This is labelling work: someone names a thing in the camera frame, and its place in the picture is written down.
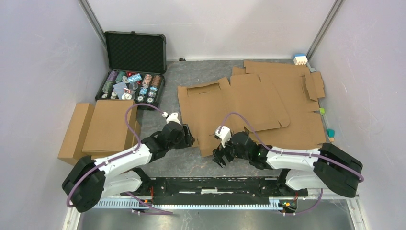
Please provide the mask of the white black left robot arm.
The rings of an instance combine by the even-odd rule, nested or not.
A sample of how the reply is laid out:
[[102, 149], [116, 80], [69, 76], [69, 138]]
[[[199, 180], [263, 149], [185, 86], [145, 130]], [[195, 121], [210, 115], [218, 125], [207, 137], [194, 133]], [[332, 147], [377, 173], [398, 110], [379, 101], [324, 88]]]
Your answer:
[[62, 183], [68, 196], [67, 206], [82, 213], [110, 196], [124, 192], [145, 195], [150, 190], [150, 181], [139, 167], [163, 158], [172, 149], [188, 148], [193, 143], [187, 124], [170, 121], [161, 131], [127, 150], [94, 160], [82, 157]]

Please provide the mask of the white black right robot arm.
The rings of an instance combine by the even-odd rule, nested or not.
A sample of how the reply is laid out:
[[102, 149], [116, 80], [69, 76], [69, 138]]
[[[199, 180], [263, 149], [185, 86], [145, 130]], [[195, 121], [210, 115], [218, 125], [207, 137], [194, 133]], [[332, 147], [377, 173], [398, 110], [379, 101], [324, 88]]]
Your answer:
[[215, 132], [220, 140], [213, 150], [213, 161], [223, 167], [233, 159], [244, 159], [257, 169], [281, 170], [277, 191], [288, 196], [302, 189], [329, 189], [340, 196], [354, 198], [363, 164], [331, 143], [315, 149], [282, 149], [254, 142], [247, 133]]

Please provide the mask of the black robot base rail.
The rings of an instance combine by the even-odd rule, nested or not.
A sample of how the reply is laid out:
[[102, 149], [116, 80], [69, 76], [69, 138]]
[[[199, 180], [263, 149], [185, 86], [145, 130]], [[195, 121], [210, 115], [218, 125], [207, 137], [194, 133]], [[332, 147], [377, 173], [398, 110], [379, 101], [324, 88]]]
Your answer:
[[308, 196], [276, 177], [156, 177], [132, 193], [154, 205], [265, 205], [270, 197]]

